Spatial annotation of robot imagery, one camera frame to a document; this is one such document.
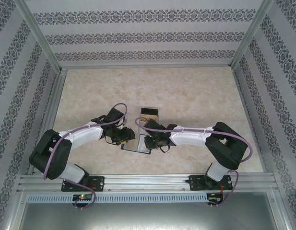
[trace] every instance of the beige floor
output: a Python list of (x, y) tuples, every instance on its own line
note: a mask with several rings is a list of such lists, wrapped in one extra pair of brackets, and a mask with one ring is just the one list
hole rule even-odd
[[(119, 102), (128, 105), (127, 126), (135, 132), (134, 119), (141, 107), (158, 108), (164, 126), (209, 127), (225, 122), (254, 147), (252, 158), (238, 171), (262, 172), (229, 67), (69, 70), (54, 130), (82, 126)], [(69, 157), (70, 163), (90, 174), (204, 173), (213, 161), (205, 147), (177, 146), (168, 153), (153, 150), (146, 155), (120, 150), (104, 139), (79, 147)]]

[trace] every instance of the purple cable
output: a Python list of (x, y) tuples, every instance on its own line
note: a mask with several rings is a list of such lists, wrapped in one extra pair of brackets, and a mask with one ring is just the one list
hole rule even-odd
[(152, 129), (152, 128), (146, 128), (142, 125), (140, 125), (137, 121), (139, 119), (145, 119), (146, 121), (148, 121), (147, 118), (145, 117), (137, 117), (135, 119), (135, 124), (137, 126), (139, 126), (140, 128), (144, 129), (144, 130), (148, 130), (148, 131), (152, 131), (152, 132), (164, 132), (164, 133), (170, 133), (170, 132), (200, 132), (200, 133), (214, 133), (214, 134), (220, 134), (220, 135), (225, 135), (225, 136), (228, 136), (228, 137), (232, 137), (232, 138), (236, 138), (236, 139), (239, 139), (241, 141), (243, 141), (249, 148), (250, 150), (250, 153), (249, 155), (241, 160), (241, 163), (242, 162), (245, 162), (247, 160), (249, 160), (249, 158), (252, 156), (252, 153), (253, 153), (253, 149), (252, 149), (252, 146), (250, 145), (250, 143), (248, 141), (246, 141), (245, 139), (241, 138), (240, 136), (237, 136), (237, 135), (234, 135), (234, 134), (231, 134), (231, 133), (225, 133), (225, 132), (219, 132), (219, 131), (213, 131), (213, 130), (204, 130), (204, 129), (172, 129), (172, 130), (167, 130), (167, 129)]
[(45, 180), (45, 179), (47, 178), (47, 172), (48, 172), (48, 169), (50, 168), (50, 165), (51, 165), (52, 159), (53, 159), (53, 157), (54, 157), (54, 154), (55, 154), (55, 152), (56, 152), (56, 149), (58, 148), (58, 145), (62, 142), (62, 140), (64, 140), (68, 135), (70, 135), (70, 134), (72, 134), (72, 133), (74, 133), (74, 132), (76, 132), (76, 131), (79, 131), (79, 130), (82, 130), (82, 129), (85, 129), (85, 128), (89, 128), (89, 127), (90, 127), (90, 128), (98, 127), (98, 126), (100, 126), (100, 125), (102, 125), (102, 126), (112, 125), (112, 124), (114, 124), (114, 123), (116, 123), (116, 122), (122, 120), (122, 119), (126, 116), (126, 114), (127, 114), (127, 112), (128, 112), (128, 107), (127, 107), (127, 105), (124, 104), (124, 103), (118, 103), (118, 104), (115, 104), (113, 108), (117, 107), (118, 105), (123, 105), (123, 106), (125, 107), (125, 112), (124, 112), (124, 115), (123, 115), (121, 118), (117, 119), (116, 121), (112, 121), (112, 122), (108, 122), (108, 123), (102, 123), (102, 124), (95, 124), (95, 125), (90, 125), (90, 126), (82, 126), (82, 127), (76, 128), (76, 129), (70, 131), (69, 133), (63, 135), (63, 136), (62, 136), (62, 137), (56, 142), (56, 144), (55, 144), (55, 146), (54, 146), (54, 148), (53, 148), (53, 150), (52, 150), (52, 152), (51, 152), (51, 155), (50, 155), (50, 157), (49, 157), (49, 159), (48, 159), (48, 161), (47, 161), (46, 169), (44, 170), (44, 173), (43, 173), (43, 179)]
[[(65, 181), (66, 181), (66, 182), (69, 182), (69, 183), (71, 183), (71, 184), (77, 185), (77, 186), (79, 186), (79, 187), (82, 187), (82, 188), (88, 189), (88, 190), (90, 190), (91, 193), (94, 195), (94, 200), (93, 200), (91, 203), (89, 203), (88, 205), (86, 205), (85, 207), (81, 207), (81, 208), (80, 208), (81, 210), (83, 210), (83, 209), (85, 209), (85, 208), (88, 208), (88, 207), (90, 207), (91, 205), (93, 205), (93, 204), (95, 203), (95, 201), (96, 201), (96, 194), (95, 194), (95, 192), (94, 192), (94, 190), (93, 190), (92, 188), (89, 188), (89, 187), (84, 186), (84, 185), (82, 185), (82, 184), (78, 184), (78, 183), (73, 182), (73, 181), (69, 181), (69, 180), (65, 180)], [(79, 200), (76, 200), (75, 203), (74, 203), (74, 206), (75, 206), (76, 209), (79, 208), (79, 207), (76, 206), (76, 204), (77, 204), (78, 201), (79, 201)]]

